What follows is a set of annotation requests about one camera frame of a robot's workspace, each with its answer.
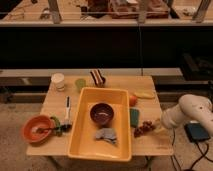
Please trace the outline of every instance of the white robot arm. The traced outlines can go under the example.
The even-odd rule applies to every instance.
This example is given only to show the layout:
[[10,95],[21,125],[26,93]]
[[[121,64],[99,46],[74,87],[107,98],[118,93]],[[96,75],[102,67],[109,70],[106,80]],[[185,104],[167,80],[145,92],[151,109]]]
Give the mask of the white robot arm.
[[192,94],[181,96],[176,106],[163,112],[161,123],[167,129],[176,128],[187,117],[197,120],[213,136],[212,103],[208,98]]

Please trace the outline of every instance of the tray rim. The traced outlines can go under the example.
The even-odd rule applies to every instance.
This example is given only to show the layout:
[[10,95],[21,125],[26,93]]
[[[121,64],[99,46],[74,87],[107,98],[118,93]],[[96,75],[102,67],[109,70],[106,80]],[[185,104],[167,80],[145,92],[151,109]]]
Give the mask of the tray rim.
[[128,110],[128,115],[129,117],[127,118],[127,122],[128,122],[128,125],[127,126],[127,132],[128,132],[128,144],[129,144],[129,148],[128,148],[128,157],[126,158],[95,158],[95,157],[87,157],[87,156],[84,156],[84,155],[74,155],[74,154],[71,154],[70,153],[70,146],[71,146],[71,143],[72,143],[72,139],[73,139],[73,136],[74,136],[74,130],[75,130],[75,125],[76,125],[76,120],[77,120],[77,116],[78,116],[78,113],[79,113],[79,107],[80,107],[80,101],[82,99],[82,96],[83,96],[83,92],[86,90],[86,89],[92,89],[92,90],[104,90],[104,91],[123,91],[126,93],[127,95],[127,100],[128,100],[128,106],[129,107],[129,92],[128,90],[126,89],[118,89],[118,88],[95,88],[95,87],[84,87],[82,88],[81,90],[81,93],[80,93],[80,96],[79,96],[79,99],[78,99],[78,104],[77,104],[77,111],[75,113],[75,116],[74,116],[74,120],[73,120],[73,128],[71,130],[71,134],[70,134],[70,138],[69,138],[69,143],[68,143],[68,151],[67,151],[67,155],[68,157],[70,158],[76,158],[76,159],[85,159],[85,160],[101,160],[101,161],[112,161],[112,162],[128,162],[131,160],[132,158],[132,141],[131,141],[131,127],[130,127],[130,113],[129,113],[129,110]]

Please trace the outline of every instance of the red bowl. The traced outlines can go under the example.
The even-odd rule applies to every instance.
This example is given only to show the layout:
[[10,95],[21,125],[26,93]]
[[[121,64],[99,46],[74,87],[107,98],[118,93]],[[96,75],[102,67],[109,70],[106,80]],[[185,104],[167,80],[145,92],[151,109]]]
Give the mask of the red bowl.
[[42,133],[36,132],[37,128],[53,128],[53,121],[46,115],[38,115],[28,120],[22,127],[22,136],[29,143],[38,143],[46,139],[52,130]]
[[112,107],[106,103],[98,103],[90,111],[91,119],[101,126],[109,124],[113,116],[114,111]]

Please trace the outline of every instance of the dark floor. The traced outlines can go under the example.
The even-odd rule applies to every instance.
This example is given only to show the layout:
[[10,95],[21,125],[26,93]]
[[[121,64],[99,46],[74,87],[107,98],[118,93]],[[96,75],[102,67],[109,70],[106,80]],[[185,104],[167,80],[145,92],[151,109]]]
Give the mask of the dark floor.
[[[175,105],[175,103],[163,103],[162,109]],[[0,104],[0,170],[56,170],[45,157],[26,156],[27,143],[23,141],[20,130],[23,123],[33,115],[40,112],[41,103],[9,103]],[[183,125],[175,130],[174,144],[175,155],[182,169],[187,169],[200,156],[200,152],[194,144],[189,143],[183,130]],[[208,156],[213,159],[213,141],[208,142],[210,150]],[[108,163],[95,161],[70,160],[67,157],[55,157],[66,170],[148,170],[142,169],[146,164],[145,157],[133,157],[128,163]],[[202,159],[195,167],[197,171],[211,171],[213,164]],[[154,171],[172,171],[173,168],[169,156],[155,157],[151,164]]]

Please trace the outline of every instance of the orange tray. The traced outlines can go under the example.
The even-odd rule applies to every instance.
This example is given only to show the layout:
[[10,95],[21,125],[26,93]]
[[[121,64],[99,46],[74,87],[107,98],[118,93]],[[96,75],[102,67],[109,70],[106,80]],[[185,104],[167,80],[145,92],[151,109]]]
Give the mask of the orange tray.
[[[116,131],[116,145],[94,139],[99,127],[90,118],[90,110],[101,102],[113,108],[114,117],[110,127]],[[126,90],[89,87],[82,89],[70,137],[68,156],[123,162],[131,159],[129,98]]]

